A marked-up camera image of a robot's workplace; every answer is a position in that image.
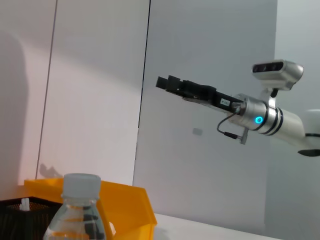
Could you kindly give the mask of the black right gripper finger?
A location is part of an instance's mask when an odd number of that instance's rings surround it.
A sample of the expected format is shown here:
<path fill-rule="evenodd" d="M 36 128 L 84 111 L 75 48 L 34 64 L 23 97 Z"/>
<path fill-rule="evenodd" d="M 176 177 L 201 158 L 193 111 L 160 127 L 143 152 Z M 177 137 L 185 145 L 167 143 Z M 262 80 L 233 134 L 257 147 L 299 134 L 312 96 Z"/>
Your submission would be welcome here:
<path fill-rule="evenodd" d="M 169 75 L 167 91 L 174 94 L 212 94 L 217 91 L 215 87 L 201 85 L 188 80 Z"/>
<path fill-rule="evenodd" d="M 168 92 L 168 79 L 159 76 L 158 79 L 157 79 L 157 82 L 156 82 L 156 87 Z M 182 98 L 197 99 L 197 100 L 209 100 L 209 97 L 212 95 L 212 93 L 211 94 L 177 94 L 177 93 L 171 93 L 171 94 L 180 96 Z"/>

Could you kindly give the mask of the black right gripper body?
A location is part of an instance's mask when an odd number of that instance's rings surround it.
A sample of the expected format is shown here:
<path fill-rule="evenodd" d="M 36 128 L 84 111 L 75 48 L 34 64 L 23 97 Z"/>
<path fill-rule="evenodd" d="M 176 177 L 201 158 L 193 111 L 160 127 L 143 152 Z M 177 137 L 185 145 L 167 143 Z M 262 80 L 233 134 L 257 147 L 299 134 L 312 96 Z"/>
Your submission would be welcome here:
<path fill-rule="evenodd" d="M 238 98 L 232 97 L 230 95 L 215 91 L 208 99 L 211 106 L 214 106 L 221 112 L 224 113 L 235 113 L 235 108 L 233 104 L 241 104 L 244 101 Z"/>

